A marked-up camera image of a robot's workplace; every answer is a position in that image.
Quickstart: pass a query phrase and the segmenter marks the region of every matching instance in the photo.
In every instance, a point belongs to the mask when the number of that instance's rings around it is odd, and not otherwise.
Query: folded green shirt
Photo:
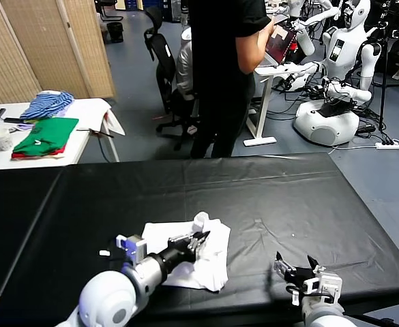
[[[14,153],[28,156],[48,155],[67,143],[78,119],[49,118],[36,123],[31,133],[14,147]]]

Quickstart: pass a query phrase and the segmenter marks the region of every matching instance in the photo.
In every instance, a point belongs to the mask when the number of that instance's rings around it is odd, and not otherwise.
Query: crumpled white towel
[[[228,253],[229,233],[231,229],[220,219],[209,219],[200,212],[194,221],[183,223],[147,223],[142,237],[147,241],[147,253],[158,253],[167,247],[170,237],[192,232],[210,234],[198,253],[195,263],[183,262],[167,277],[163,285],[188,288],[207,288],[212,292],[221,290],[228,281],[226,273],[226,255]]]

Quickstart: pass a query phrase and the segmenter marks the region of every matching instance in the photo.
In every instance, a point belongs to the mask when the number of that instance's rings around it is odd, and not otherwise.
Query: white paper cup
[[[13,141],[8,128],[0,129],[0,149],[2,151],[8,151],[13,147]]]

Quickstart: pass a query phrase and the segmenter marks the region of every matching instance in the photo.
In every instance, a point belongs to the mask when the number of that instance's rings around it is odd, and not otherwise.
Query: black t-shirt
[[[194,87],[203,91],[242,91],[252,78],[239,69],[236,37],[269,24],[264,0],[190,0]]]

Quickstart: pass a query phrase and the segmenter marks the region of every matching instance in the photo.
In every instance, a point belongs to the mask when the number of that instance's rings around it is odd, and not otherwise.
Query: black pants
[[[200,95],[201,124],[190,153],[193,159],[204,158],[215,136],[211,157],[231,156],[235,141],[246,123],[254,92],[255,82],[251,74],[246,76],[246,81],[235,85],[232,89],[219,92],[219,95],[206,92]]]

